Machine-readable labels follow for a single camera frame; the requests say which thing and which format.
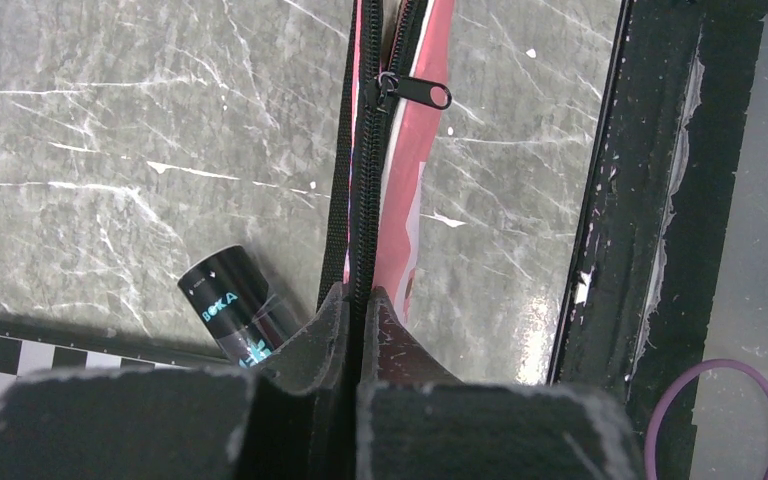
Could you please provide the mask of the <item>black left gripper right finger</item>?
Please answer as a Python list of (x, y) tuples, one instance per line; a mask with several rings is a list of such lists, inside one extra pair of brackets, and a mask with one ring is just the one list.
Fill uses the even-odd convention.
[(578, 385), (468, 384), (403, 327), (384, 289), (365, 318), (360, 479), (640, 479), (630, 421)]

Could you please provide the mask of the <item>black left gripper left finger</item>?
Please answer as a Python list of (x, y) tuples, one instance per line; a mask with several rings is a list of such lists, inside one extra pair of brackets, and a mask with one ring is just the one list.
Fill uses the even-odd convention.
[(252, 369), (60, 368), (0, 396), (0, 479), (345, 479), (346, 289)]

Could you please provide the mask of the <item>black shuttlecock tube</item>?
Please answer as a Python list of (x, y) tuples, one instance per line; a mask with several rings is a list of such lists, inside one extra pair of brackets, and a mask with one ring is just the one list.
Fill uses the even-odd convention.
[(287, 297), (241, 245), (204, 257), (177, 287), (220, 350), (243, 368), (264, 362), (300, 329)]

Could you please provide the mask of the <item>pink racket bag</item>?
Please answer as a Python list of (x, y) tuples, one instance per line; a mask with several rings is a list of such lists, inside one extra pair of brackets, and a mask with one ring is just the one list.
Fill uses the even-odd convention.
[(362, 311), (382, 288), (406, 324), (419, 254), (422, 174), (442, 113), (452, 1), (355, 1), (319, 295), (342, 282)]

